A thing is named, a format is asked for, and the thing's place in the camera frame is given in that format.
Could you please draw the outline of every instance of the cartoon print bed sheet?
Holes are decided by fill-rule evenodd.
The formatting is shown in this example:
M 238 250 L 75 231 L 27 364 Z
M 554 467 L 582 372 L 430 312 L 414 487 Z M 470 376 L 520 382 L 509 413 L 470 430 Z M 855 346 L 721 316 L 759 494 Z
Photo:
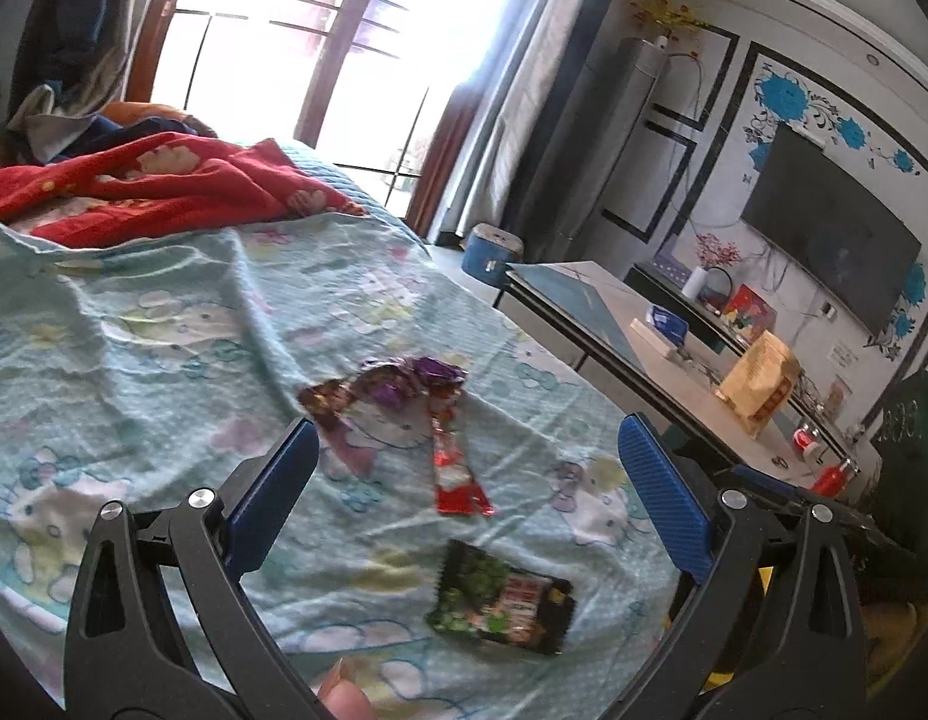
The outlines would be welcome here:
M 398 226 L 334 214 L 85 252 L 0 227 L 0 624 L 35 675 L 59 695 L 102 503 L 219 485 L 299 413 L 300 386 L 405 354 L 470 371 L 458 428 L 498 514 L 439 517 L 424 415 L 359 405 L 248 596 L 307 680 L 350 656 L 386 720 L 597 717 L 648 656 L 676 578 L 616 461 L 621 413 Z M 449 538 L 573 581 L 562 655 L 424 624 Z

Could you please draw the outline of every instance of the brown paper bag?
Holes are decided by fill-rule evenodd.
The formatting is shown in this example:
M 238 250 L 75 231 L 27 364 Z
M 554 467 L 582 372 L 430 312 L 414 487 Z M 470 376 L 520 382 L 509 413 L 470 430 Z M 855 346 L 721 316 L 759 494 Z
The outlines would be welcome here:
M 791 397 L 800 376 L 801 364 L 792 349 L 765 332 L 731 368 L 715 395 L 741 420 L 747 434 L 757 437 L 775 410 Z

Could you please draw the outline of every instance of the green snack package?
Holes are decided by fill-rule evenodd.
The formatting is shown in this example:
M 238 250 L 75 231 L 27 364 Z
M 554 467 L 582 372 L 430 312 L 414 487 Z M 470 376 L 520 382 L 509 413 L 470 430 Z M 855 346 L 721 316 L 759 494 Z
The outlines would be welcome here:
M 452 539 L 427 624 L 440 634 L 557 655 L 571 626 L 572 592 L 566 579 L 516 568 Z

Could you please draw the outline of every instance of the flat screen tv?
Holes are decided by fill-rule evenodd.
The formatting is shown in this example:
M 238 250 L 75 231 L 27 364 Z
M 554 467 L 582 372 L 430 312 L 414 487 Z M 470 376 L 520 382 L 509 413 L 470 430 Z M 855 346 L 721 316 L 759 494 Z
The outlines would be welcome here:
M 794 258 L 875 336 L 921 250 L 883 202 L 784 124 L 741 219 Z

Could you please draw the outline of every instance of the blue storage bucket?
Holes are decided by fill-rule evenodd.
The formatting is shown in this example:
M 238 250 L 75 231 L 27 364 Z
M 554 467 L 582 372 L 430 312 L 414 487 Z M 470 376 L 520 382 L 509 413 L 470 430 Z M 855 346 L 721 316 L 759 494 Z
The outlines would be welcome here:
M 492 287 L 504 286 L 507 266 L 523 257 L 523 241 L 492 224 L 478 224 L 471 230 L 464 250 L 461 271 Z

